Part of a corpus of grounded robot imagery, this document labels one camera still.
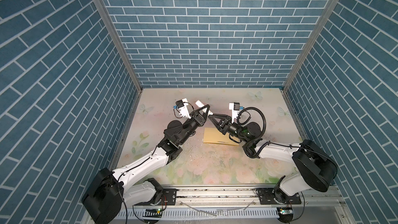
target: black motor housing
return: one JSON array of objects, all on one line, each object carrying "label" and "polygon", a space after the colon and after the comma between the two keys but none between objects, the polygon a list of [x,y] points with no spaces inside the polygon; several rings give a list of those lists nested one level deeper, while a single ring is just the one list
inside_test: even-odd
[{"label": "black motor housing", "polygon": [[100,170],[82,197],[96,224],[107,224],[117,216],[122,205],[123,185],[107,168]]},{"label": "black motor housing", "polygon": [[301,143],[301,148],[293,154],[292,158],[304,181],[309,186],[320,192],[328,190],[337,168],[331,162],[333,160],[321,148],[313,141],[306,139]]}]

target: brick wall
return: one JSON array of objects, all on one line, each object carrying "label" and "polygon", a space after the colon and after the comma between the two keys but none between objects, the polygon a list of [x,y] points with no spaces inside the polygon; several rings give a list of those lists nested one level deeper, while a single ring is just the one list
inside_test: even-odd
[{"label": "brick wall", "polygon": [[104,0],[144,87],[281,87],[327,0]]},{"label": "brick wall", "polygon": [[398,0],[340,0],[288,94],[357,223],[398,222]]},{"label": "brick wall", "polygon": [[92,0],[0,0],[0,223],[75,223],[136,95]]}]

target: black cable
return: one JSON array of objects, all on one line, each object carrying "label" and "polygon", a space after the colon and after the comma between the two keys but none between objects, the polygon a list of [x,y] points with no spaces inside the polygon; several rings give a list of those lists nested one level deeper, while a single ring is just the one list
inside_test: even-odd
[{"label": "black cable", "polygon": [[124,201],[124,198],[123,198],[122,194],[120,193],[120,188],[119,188],[119,180],[120,180],[120,177],[122,177],[122,175],[123,175],[123,174],[121,174],[121,175],[119,176],[119,178],[117,179],[117,189],[118,189],[120,198],[122,199],[123,204],[124,204],[125,209],[126,209],[126,224],[127,224],[127,218],[128,218],[128,217],[127,217],[127,215],[128,215],[127,206],[126,206],[126,202]]},{"label": "black cable", "polygon": [[182,115],[181,115],[181,117],[177,117],[177,115],[176,115],[176,110],[173,108],[173,112],[174,112],[174,116],[176,117],[176,118],[182,118]]},{"label": "black cable", "polygon": [[238,141],[234,140],[233,138],[231,138],[231,134],[229,134],[229,139],[231,139],[232,141],[234,141],[237,144],[240,144],[242,142],[242,140],[239,140],[240,142],[238,142]]},{"label": "black cable", "polygon": [[188,124],[192,123],[195,120],[195,109],[193,108],[193,105],[191,105],[191,107],[193,109],[193,113],[194,114],[193,114],[193,116],[192,116],[190,121],[188,121],[187,123],[181,124],[181,125],[179,125],[177,127],[171,127],[171,128],[168,128],[168,129],[180,128],[180,127],[184,127],[184,126],[187,126]]},{"label": "black cable", "polygon": [[[236,117],[236,122],[237,122],[239,125],[242,125],[242,124],[239,122],[239,119],[240,119],[241,114],[242,114],[243,112],[248,111],[248,110],[254,110],[254,111],[256,111],[258,114],[260,114],[261,118],[263,119],[263,128],[262,128],[262,130],[261,130],[260,135],[258,135],[257,137],[255,137],[254,139],[252,139],[252,140],[250,140],[250,141],[248,141],[248,142],[246,143],[246,147],[251,147],[251,146],[252,146],[252,143],[253,143],[254,141],[259,140],[259,139],[264,135],[264,133],[266,132],[267,121],[266,121],[266,118],[264,117],[264,114],[263,114],[259,109],[257,109],[256,107],[247,107],[247,108],[243,109],[241,112],[239,112],[239,113],[238,113],[238,116]],[[260,148],[260,150],[258,150],[254,155],[249,154],[249,152],[247,151],[247,149],[244,149],[244,152],[245,152],[246,156],[248,156],[248,157],[250,157],[250,158],[257,158],[258,155],[260,154],[261,150],[262,150],[265,146],[266,146],[266,145],[263,144],[262,147]]]},{"label": "black cable", "polygon": [[304,213],[304,209],[305,209],[305,198],[304,198],[304,195],[303,195],[303,193],[302,193],[302,192],[301,192],[301,195],[302,195],[302,201],[303,201],[303,206],[302,206],[302,212],[301,212],[301,215],[300,215],[299,217],[297,217],[297,218],[295,218],[295,219],[293,219],[293,220],[289,221],[289,223],[290,223],[290,222],[292,222],[292,221],[295,221],[295,220],[298,220],[298,219],[300,219],[300,217],[301,217],[301,216],[302,216],[302,214]]},{"label": "black cable", "polygon": [[182,102],[183,104],[184,103],[187,103],[187,104],[189,104],[189,105],[191,105],[191,107],[192,107],[192,111],[194,111],[195,112],[195,108],[193,107],[193,105],[191,104],[191,103],[189,103],[189,102]]},{"label": "black cable", "polygon": [[314,151],[311,151],[311,150],[309,150],[309,149],[307,149],[307,148],[303,148],[303,147],[300,147],[300,146],[282,145],[282,144],[277,144],[277,143],[273,143],[273,142],[270,142],[270,143],[276,144],[276,145],[278,145],[278,146],[289,147],[289,148],[301,148],[301,149],[304,149],[304,150],[306,150],[306,151],[308,151],[308,152],[313,152],[313,153],[316,153],[316,154],[318,154],[318,155],[320,155],[320,156],[326,158],[327,160],[331,161],[331,163],[334,165],[334,167],[336,167],[336,172],[335,172],[335,174],[334,174],[333,179],[336,178],[336,176],[337,176],[337,171],[339,170],[339,166],[338,166],[331,158],[328,158],[328,157],[326,157],[325,155],[323,155],[323,154],[321,154],[321,153],[319,153],[319,152],[314,152]]},{"label": "black cable", "polygon": [[[157,148],[157,146],[155,146],[155,149],[153,150],[152,155],[155,154],[156,148]],[[149,159],[150,159],[150,156],[149,156],[145,161],[143,161],[142,163],[140,163],[140,164],[138,164],[137,166],[135,166],[135,167],[133,167],[133,168],[131,168],[131,169],[128,169],[127,171],[125,171],[125,172],[123,172],[122,174],[120,174],[119,178],[117,179],[117,189],[118,189],[120,198],[122,199],[123,204],[124,204],[124,206],[125,206],[125,208],[126,208],[126,224],[127,224],[127,214],[128,214],[128,212],[127,212],[126,202],[124,202],[124,198],[123,198],[122,194],[120,193],[120,188],[119,188],[119,180],[120,180],[120,177],[122,177],[122,176],[124,175],[124,173],[129,172],[129,171],[131,171],[132,169],[135,169],[135,168],[137,168],[138,166],[142,165],[143,163],[145,163],[145,162],[148,161]]]},{"label": "black cable", "polygon": [[140,221],[146,223],[143,219],[140,219],[140,218],[135,214],[134,205],[132,206],[132,212],[133,212],[134,216],[135,216],[137,219],[139,219]]},{"label": "black cable", "polygon": [[240,124],[240,125],[244,125],[244,124],[246,124],[247,122],[249,122],[249,120],[251,119],[251,114],[250,114],[250,112],[248,112],[248,114],[249,114],[249,117],[247,118],[247,120],[245,120],[245,122],[243,122],[243,123],[239,123],[239,121],[238,121],[238,119],[236,119],[236,122],[238,122],[238,124]]},{"label": "black cable", "polygon": [[167,208],[167,199],[166,199],[165,195],[163,195],[163,196],[164,196],[164,210],[163,211],[165,211]]}]

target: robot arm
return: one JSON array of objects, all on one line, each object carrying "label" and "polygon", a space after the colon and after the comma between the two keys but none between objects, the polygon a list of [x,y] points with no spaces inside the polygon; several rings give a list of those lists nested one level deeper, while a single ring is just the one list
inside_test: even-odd
[{"label": "robot arm", "polygon": [[[326,192],[337,174],[337,165],[321,148],[311,140],[304,140],[301,144],[279,144],[260,142],[266,129],[263,113],[254,107],[243,108],[239,103],[230,103],[232,117],[224,114],[209,115],[209,119],[222,134],[229,134],[239,138],[245,144],[243,149],[250,158],[273,158],[292,163],[298,172],[283,176],[275,186],[273,193],[280,203],[286,203],[290,196],[306,189],[316,189]],[[239,119],[243,112],[255,110],[263,119],[263,128],[255,122],[245,125]]]},{"label": "robot arm", "polygon": [[147,155],[112,172],[100,170],[86,193],[82,203],[96,224],[109,223],[120,211],[122,202],[132,206],[140,202],[156,204],[162,196],[162,187],[153,178],[134,185],[157,168],[170,163],[182,152],[180,145],[195,134],[207,120],[210,106],[206,105],[189,113],[183,100],[176,102],[177,109],[188,119],[183,124],[174,120],[164,130],[164,138]]}]

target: back wall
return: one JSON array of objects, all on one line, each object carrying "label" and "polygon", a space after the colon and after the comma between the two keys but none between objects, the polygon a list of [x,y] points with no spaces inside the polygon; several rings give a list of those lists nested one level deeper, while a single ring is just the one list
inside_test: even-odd
[{"label": "back wall", "polygon": [[281,87],[327,0],[103,0],[143,87]]}]

